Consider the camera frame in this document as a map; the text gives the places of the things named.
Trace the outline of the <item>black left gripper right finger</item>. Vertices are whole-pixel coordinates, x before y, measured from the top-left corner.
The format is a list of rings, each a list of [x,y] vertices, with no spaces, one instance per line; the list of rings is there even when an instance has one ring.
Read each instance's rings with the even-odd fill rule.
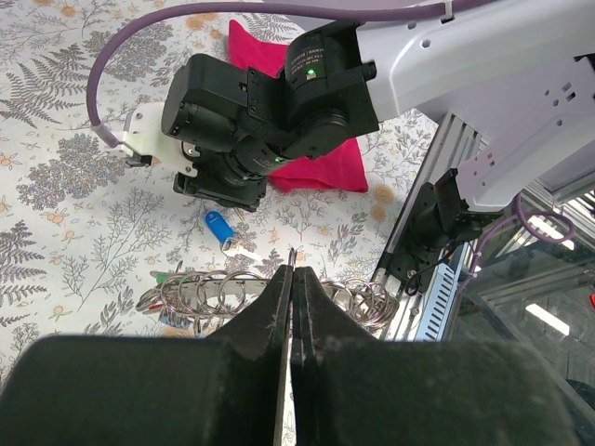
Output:
[[[590,445],[594,416],[512,341],[387,342],[296,269],[291,377],[300,445]]]

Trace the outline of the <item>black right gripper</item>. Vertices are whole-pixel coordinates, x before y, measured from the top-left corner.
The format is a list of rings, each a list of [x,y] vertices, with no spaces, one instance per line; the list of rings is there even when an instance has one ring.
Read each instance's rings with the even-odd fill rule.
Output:
[[[191,177],[186,173],[177,173],[174,192],[248,212],[255,212],[266,195],[265,177],[251,180],[237,176],[220,155],[198,158],[192,166],[197,169],[198,175]]]

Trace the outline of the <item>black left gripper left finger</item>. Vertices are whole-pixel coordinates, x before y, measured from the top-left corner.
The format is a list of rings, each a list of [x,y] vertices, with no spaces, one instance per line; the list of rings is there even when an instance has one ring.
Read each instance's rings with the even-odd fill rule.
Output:
[[[1,393],[5,445],[277,445],[293,270],[204,338],[48,336]]]

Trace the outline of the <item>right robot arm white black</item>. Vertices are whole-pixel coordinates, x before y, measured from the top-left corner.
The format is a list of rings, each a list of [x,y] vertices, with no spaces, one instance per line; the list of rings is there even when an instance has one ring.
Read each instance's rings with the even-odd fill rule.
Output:
[[[216,11],[314,17],[354,24],[342,55],[371,63],[364,110],[374,123],[453,106],[475,124],[511,112],[480,155],[456,174],[472,212],[501,209],[546,173],[567,177],[594,140],[594,5],[590,1],[460,1],[444,8],[370,11],[216,3]]]

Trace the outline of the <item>blue key tag with key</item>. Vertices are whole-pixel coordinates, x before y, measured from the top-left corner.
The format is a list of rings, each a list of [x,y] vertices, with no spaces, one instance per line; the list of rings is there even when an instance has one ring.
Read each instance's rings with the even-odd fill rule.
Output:
[[[219,242],[222,252],[229,251],[235,240],[235,233],[227,220],[217,211],[205,214],[205,224]]]

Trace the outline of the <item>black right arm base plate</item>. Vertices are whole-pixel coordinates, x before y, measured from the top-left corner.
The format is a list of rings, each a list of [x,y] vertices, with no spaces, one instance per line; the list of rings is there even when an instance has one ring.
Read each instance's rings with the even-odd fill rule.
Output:
[[[424,184],[390,261],[389,273],[408,295],[425,292],[443,249],[456,246],[463,205],[455,181]]]

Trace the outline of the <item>aluminium front rail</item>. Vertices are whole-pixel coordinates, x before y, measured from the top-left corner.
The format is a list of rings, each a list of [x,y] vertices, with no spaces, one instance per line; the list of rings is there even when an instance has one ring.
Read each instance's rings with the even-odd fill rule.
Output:
[[[443,338],[469,244],[496,219],[471,210],[456,185],[458,167],[483,146],[481,135],[456,115],[440,118],[373,273],[397,307],[381,339]]]

